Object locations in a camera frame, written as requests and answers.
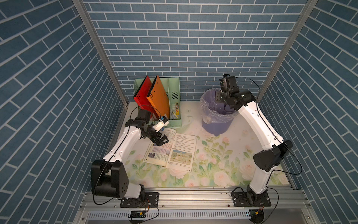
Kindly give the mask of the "English textbook yellow cover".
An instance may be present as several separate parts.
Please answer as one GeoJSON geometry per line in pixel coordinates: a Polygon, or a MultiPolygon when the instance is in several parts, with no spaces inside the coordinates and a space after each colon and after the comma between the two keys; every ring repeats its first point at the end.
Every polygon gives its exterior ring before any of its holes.
{"type": "Polygon", "coordinates": [[[197,137],[177,133],[171,128],[164,128],[161,133],[168,142],[162,146],[152,144],[144,156],[143,162],[167,169],[191,172],[196,151],[197,137]]]}

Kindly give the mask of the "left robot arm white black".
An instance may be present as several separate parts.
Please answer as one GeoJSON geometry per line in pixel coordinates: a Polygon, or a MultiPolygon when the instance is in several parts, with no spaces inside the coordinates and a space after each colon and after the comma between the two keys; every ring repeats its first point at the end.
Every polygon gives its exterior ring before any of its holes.
{"type": "Polygon", "coordinates": [[[125,163],[135,144],[148,138],[158,146],[169,142],[160,130],[169,124],[166,116],[160,116],[156,124],[150,123],[151,113],[139,110],[135,119],[125,123],[123,134],[110,152],[101,160],[95,160],[91,165],[91,190],[93,196],[117,199],[133,199],[145,201],[145,187],[133,184],[125,170],[125,163]]]}

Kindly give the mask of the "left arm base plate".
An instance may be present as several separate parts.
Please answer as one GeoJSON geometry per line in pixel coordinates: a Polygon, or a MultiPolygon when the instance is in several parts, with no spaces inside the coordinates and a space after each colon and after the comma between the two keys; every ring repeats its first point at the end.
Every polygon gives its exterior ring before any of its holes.
{"type": "Polygon", "coordinates": [[[158,205],[159,193],[149,192],[140,193],[139,198],[122,198],[120,207],[121,208],[148,208],[158,205]]]}

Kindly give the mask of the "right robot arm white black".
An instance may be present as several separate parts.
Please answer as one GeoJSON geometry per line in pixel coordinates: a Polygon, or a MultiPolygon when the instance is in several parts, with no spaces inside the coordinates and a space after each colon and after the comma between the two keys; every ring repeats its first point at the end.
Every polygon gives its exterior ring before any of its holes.
{"type": "Polygon", "coordinates": [[[247,200],[254,204],[264,198],[272,173],[276,171],[286,152],[292,149],[293,144],[290,140],[285,141],[261,114],[254,95],[250,91],[239,89],[236,77],[223,75],[220,86],[221,90],[215,94],[215,102],[228,105],[242,115],[262,146],[262,150],[253,156],[256,169],[246,191],[247,200]]]}

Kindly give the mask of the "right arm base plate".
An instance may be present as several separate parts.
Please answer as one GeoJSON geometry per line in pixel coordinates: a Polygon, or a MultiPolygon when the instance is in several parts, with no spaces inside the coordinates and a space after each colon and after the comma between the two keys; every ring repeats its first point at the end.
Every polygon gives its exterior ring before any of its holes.
{"type": "Polygon", "coordinates": [[[260,195],[249,192],[233,192],[232,199],[235,207],[270,207],[272,206],[268,191],[260,195]]]}

